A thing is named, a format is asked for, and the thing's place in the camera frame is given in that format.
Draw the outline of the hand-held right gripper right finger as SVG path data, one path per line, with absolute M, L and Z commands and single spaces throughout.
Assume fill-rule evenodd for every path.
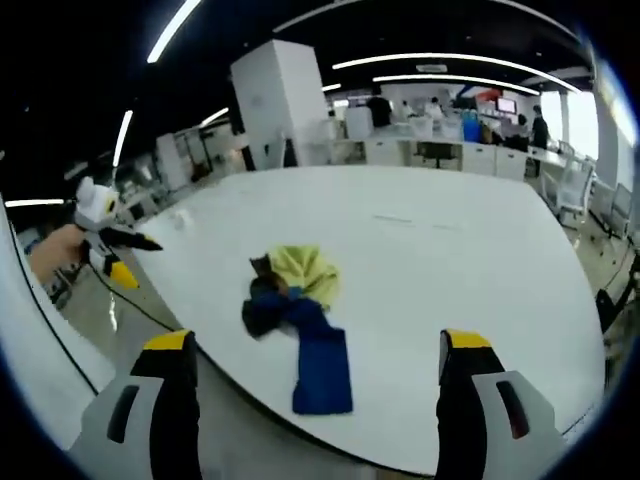
M 551 403 L 483 336 L 440 332 L 437 479 L 541 479 L 566 442 Z

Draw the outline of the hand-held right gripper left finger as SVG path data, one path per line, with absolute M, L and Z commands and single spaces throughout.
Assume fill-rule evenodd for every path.
M 150 339 L 82 415 L 68 450 L 90 479 L 200 479 L 197 344 L 190 330 Z

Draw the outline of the person's left hand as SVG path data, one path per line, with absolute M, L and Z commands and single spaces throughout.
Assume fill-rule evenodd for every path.
M 85 233 L 74 224 L 66 224 L 37 244 L 28 256 L 32 272 L 42 284 L 51 280 L 55 272 L 71 264 L 82 262 Z

